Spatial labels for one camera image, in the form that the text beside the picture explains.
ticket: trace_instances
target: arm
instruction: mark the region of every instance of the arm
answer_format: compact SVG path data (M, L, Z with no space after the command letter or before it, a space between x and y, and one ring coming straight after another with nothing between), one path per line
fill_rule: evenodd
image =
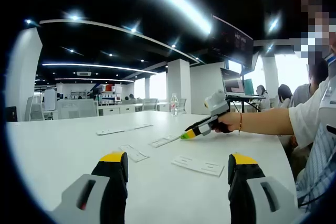
M239 113L226 113L219 119L228 125L230 131L238 130L240 124ZM242 113L241 130L251 133L268 135L293 135L288 109L274 108L261 113Z

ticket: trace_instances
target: window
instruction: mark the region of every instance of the window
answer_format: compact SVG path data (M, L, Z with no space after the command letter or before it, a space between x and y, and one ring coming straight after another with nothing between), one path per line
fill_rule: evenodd
M244 75L245 80L252 79L252 84L255 93L259 85L263 85L266 88L264 64L262 63L263 62L262 60L263 59L261 58L261 56L259 56L254 71Z
M229 60L229 70L237 73L242 72L242 66L239 63Z
M166 72L158 73L149 79L149 97L159 100L167 99Z
M275 55L279 85L287 85L292 93L305 83L309 83L307 64L297 55Z
M134 82L134 97L141 99L145 98L145 78Z

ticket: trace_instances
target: laptop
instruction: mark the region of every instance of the laptop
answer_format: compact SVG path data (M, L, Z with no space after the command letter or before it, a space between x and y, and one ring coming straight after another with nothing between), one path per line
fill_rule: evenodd
M243 82L241 81L240 74L228 69L221 68L224 92L227 97L240 97L247 99L263 99L262 95L245 94Z

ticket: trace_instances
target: bracelet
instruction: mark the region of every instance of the bracelet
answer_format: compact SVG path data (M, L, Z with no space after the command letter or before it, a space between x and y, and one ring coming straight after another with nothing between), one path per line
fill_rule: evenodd
M241 115L241 113L239 113L239 114L240 114L240 123L239 123L239 129L238 129L239 131L238 131L238 135L240 134L240 131L242 130L242 127L241 127L241 126L242 126L242 125L241 125L241 124L242 124L242 123L241 123L241 122L242 122L242 121L241 121L241 120L242 120L242 115Z

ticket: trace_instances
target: cable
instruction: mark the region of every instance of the cable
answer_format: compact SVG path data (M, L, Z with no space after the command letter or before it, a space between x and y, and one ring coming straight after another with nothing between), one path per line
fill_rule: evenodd
M248 103L248 104L250 104L253 108L255 108L257 111L259 111L259 112L261 112L261 110L260 109L258 109L257 107L255 107L254 105L252 105L251 103L249 103L249 102L246 102L246 103Z
M233 105L236 107L236 110L240 113L239 109L237 108L236 104L234 101L232 101Z
M308 204L310 204L310 203L312 203L312 202L318 200L318 199L321 198L325 193L326 193L326 192L324 192L324 193L321 194L320 196L318 196L318 197L316 197L315 199L312 199L312 200L310 200L310 201L308 201L308 202L306 202L306 203L304 203L304 204L298 204L298 207L302 207L302 206L308 205Z

